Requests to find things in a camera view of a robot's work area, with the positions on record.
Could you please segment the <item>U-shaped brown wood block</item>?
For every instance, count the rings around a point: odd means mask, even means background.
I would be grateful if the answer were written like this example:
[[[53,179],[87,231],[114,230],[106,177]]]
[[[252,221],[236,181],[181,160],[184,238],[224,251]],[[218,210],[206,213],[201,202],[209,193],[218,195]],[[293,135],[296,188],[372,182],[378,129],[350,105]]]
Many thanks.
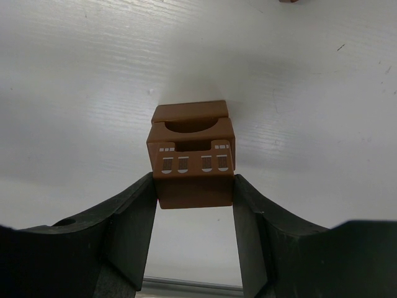
[[[215,140],[229,141],[232,160],[235,162],[236,137],[228,117],[154,122],[146,144],[153,164],[161,143],[175,144],[175,151],[206,151]]]

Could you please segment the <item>notched brown wood block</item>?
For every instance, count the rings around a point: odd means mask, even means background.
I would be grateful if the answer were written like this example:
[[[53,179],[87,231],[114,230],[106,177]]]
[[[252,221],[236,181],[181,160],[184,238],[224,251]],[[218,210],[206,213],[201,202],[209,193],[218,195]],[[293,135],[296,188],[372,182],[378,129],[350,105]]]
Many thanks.
[[[231,144],[213,140],[189,151],[178,151],[174,142],[161,143],[153,158],[153,181],[162,209],[231,206]]]

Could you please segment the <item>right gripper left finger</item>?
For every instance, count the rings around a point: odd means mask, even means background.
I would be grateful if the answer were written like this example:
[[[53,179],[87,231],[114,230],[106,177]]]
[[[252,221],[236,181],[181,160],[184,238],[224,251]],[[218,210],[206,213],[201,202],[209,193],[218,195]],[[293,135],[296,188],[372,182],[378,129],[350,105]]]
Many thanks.
[[[1,227],[2,297],[134,297],[156,213],[151,174],[52,226]]]

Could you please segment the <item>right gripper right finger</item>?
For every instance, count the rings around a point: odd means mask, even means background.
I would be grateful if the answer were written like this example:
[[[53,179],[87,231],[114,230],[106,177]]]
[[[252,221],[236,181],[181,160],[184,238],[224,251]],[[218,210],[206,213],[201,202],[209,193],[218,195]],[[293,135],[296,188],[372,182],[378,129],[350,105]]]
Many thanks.
[[[245,297],[395,297],[396,222],[311,223],[236,175],[233,215]]]

